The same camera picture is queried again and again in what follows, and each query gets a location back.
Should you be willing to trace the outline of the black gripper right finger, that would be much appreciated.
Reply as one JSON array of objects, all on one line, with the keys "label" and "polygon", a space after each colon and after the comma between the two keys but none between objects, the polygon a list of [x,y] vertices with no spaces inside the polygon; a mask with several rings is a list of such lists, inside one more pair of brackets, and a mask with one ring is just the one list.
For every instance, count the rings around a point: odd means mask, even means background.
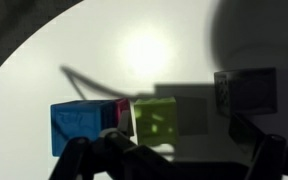
[{"label": "black gripper right finger", "polygon": [[277,72],[274,68],[220,71],[214,74],[216,107],[230,119],[228,134],[252,166],[252,180],[288,176],[288,143],[280,135],[263,132],[253,116],[278,112]]}]

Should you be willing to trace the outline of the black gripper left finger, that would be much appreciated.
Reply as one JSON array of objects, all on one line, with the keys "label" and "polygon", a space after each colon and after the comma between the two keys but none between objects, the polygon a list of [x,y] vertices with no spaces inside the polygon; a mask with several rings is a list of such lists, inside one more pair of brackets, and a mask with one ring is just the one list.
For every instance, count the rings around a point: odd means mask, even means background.
[{"label": "black gripper left finger", "polygon": [[116,128],[105,129],[91,141],[71,139],[49,180],[93,180],[106,172],[114,180],[174,180],[174,166],[147,146],[136,145],[131,112],[124,110]]}]

